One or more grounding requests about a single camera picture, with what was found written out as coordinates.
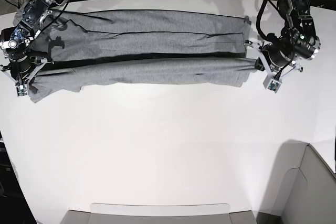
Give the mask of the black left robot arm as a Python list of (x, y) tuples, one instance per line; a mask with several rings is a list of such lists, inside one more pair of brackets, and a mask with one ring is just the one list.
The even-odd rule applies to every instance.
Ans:
[(261, 48), (271, 70), (277, 75), (297, 59), (312, 60), (320, 50), (320, 39), (316, 34), (310, 14), (309, 0), (278, 0), (277, 12), (284, 20), (281, 36), (264, 34), (261, 18), (269, 0), (263, 0), (256, 19), (259, 36), (269, 42)]

